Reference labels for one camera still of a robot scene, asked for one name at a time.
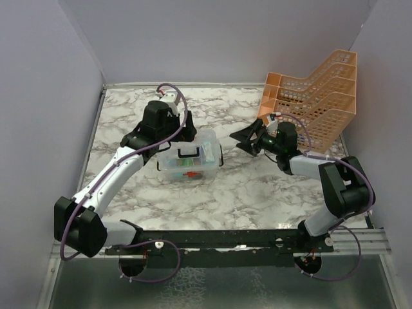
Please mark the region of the black lid handle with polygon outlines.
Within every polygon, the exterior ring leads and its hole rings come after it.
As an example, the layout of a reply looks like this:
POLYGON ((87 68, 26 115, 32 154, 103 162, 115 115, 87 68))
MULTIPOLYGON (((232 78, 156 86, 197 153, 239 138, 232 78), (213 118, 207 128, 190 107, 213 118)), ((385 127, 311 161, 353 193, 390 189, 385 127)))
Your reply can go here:
POLYGON ((178 158, 197 158, 200 156, 200 147, 178 148, 178 158))

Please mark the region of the small clear teal packet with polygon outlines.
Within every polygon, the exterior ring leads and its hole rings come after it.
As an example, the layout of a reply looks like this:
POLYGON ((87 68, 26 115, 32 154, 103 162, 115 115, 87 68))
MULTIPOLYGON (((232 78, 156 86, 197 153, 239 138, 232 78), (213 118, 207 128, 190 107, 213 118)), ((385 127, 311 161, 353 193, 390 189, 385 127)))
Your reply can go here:
POLYGON ((210 142, 204 142, 201 147, 204 152, 205 161, 207 163, 215 162, 212 144, 210 142))

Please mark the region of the green small packet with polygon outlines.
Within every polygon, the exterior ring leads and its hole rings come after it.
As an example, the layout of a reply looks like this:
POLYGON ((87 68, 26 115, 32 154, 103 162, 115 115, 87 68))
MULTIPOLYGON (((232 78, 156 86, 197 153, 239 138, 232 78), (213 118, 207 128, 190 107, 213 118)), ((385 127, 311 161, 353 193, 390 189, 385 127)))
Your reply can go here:
POLYGON ((193 165, 193 161, 192 158, 181 158, 177 159, 176 165, 178 167, 188 167, 193 165))

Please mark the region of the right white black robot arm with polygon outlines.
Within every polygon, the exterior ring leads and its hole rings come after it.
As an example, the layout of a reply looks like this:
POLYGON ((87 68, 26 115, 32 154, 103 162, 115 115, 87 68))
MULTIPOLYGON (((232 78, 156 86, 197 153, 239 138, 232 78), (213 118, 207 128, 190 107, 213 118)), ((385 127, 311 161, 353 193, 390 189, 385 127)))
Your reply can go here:
POLYGON ((280 171, 288 175, 319 180, 324 205, 298 224, 295 243, 309 252, 319 244, 319 237, 336 229, 342 222, 368 211, 375 203, 375 193, 358 159, 321 157, 298 150, 298 132, 291 122, 278 122, 271 114, 267 125, 255 120, 245 129, 230 134, 236 147, 257 156, 268 151, 276 156, 280 171))

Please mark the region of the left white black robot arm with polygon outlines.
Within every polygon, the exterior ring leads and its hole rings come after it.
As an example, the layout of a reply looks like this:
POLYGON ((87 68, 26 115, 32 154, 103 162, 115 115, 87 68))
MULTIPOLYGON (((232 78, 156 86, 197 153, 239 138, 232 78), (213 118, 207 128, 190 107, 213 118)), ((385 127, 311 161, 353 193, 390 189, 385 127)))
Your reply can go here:
POLYGON ((85 188, 54 205, 54 238, 89 258, 104 247, 121 246, 128 254, 142 246, 140 227, 121 220, 103 223, 102 217, 124 184, 159 152, 160 145, 192 142, 196 129, 192 113, 178 114, 174 103, 150 101, 142 120, 126 134, 109 163, 85 188))

